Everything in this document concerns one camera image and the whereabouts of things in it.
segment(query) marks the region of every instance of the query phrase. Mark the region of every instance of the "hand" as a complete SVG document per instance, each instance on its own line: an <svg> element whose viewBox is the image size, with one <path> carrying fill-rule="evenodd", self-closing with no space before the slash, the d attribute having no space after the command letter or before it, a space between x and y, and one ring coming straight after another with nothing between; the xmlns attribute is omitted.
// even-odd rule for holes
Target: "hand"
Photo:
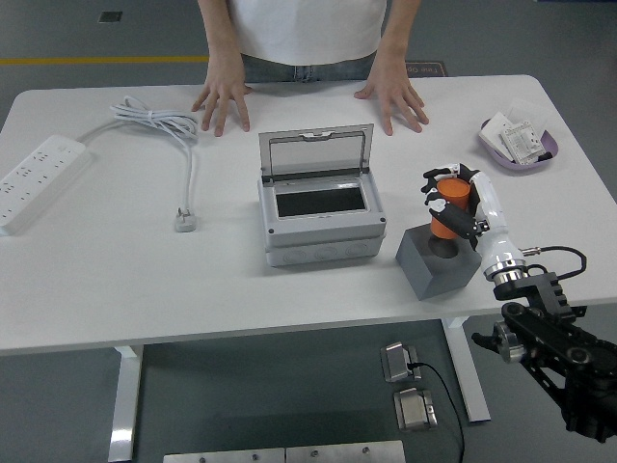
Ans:
<svg viewBox="0 0 617 463"><path fill-rule="evenodd" d="M387 52L377 51L373 67L366 79L366 86L356 92L354 97L368 99L373 92L379 97L382 123L387 135L392 135L392 104L395 105L414 132L421 132L423 124L428 124L428 118L422 111L424 102L412 87L407 77L405 61L389 56Z"/></svg>
<svg viewBox="0 0 617 463"><path fill-rule="evenodd" d="M201 105L205 102L205 113L201 123L201 129L208 130L214 110L219 107L218 117L214 128L214 136L220 137L223 135L225 121L228 116L229 101L235 101L240 115L242 129L248 132L251 125L249 122L249 110L244 102L244 95L249 94L252 89L244 83L244 65L242 57L238 53L224 54L223 59L218 59L215 56L210 57L208 63L208 72L205 77L203 89L200 92L191 111L198 111Z"/></svg>

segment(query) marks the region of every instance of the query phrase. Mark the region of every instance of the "white table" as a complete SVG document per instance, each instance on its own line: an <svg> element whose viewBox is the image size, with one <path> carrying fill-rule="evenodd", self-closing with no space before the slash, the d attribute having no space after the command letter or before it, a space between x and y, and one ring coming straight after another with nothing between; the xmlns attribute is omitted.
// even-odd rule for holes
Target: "white table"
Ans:
<svg viewBox="0 0 617 463"><path fill-rule="evenodd" d="M139 349L121 346L435 318L458 327L446 332L460 338L460 317L498 312L492 285L478 272L463 289L418 301L394 260L404 230L429 221L421 174L451 162L488 174L517 245L561 244L588 256L588 270L563 283L572 305L615 302L617 287L605 276L613 273L607 256L617 254L607 239L617 206L541 85L528 76L414 85L431 123L416 134L396 121L392 137L381 129L376 101L353 98L361 83L255 85L249 133L232 116L222 138L200 134L191 193L200 221L191 233L174 232L185 169L175 141L134 126L100 134L79 178L25 230L0 238L0 354L115 346L125 359L134 356L139 375ZM153 109L189 108L199 88L26 92L0 133L0 177L48 136L78 138L109 122L109 105L124 95ZM547 129L559 154L533 174L499 167L477 137L480 124L515 97L554 111ZM370 166L388 215L379 255L269 267L257 134L359 123L376 124ZM563 253L537 261L557 273L578 266Z"/></svg>

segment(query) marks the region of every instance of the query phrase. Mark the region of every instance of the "robotic arm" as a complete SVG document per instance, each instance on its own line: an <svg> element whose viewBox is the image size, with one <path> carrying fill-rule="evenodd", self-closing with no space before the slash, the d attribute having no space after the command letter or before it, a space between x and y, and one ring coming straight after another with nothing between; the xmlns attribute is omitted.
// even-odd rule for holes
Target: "robotic arm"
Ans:
<svg viewBox="0 0 617 463"><path fill-rule="evenodd" d="M463 164L452 164L424 174L421 189L431 214L444 225L469 239L482 256L486 279L495 284L499 301L524 298L527 306L508 302L501 308L503 321L493 334L477 333L473 341L507 363L521 363L560 407L566 429L604 442L617 434L617 345L598 340L574 325L586 308L570 307L559 280L585 269L584 256L570 248L519 250L508 237L508 228L495 190L486 175ZM469 211L447 202L437 190L442 178L458 177L471 185ZM526 265L524 257L562 249L581 256L579 271L557 276L538 265ZM531 268L543 273L530 275ZM549 368L565 378L558 388L543 371Z"/></svg>

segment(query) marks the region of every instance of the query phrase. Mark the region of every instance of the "hinged lid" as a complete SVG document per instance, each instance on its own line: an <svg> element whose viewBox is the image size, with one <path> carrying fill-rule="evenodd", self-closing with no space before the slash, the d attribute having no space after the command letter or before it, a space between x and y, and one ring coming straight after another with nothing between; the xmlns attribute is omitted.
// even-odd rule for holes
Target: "hinged lid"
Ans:
<svg viewBox="0 0 617 463"><path fill-rule="evenodd" d="M372 138L372 123L260 133L261 179L366 173Z"/></svg>

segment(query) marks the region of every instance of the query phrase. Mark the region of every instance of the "orange object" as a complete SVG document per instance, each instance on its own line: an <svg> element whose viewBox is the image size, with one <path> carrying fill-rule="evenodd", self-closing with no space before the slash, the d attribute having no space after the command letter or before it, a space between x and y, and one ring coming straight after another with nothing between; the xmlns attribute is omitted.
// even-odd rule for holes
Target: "orange object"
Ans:
<svg viewBox="0 0 617 463"><path fill-rule="evenodd" d="M471 185L466 181L460 178L444 178L437 182L437 190L446 201L458 205L463 210L467 209ZM437 238L443 239L454 239L458 236L458 234L446 227L435 217L433 217L431 221L431 232Z"/></svg>

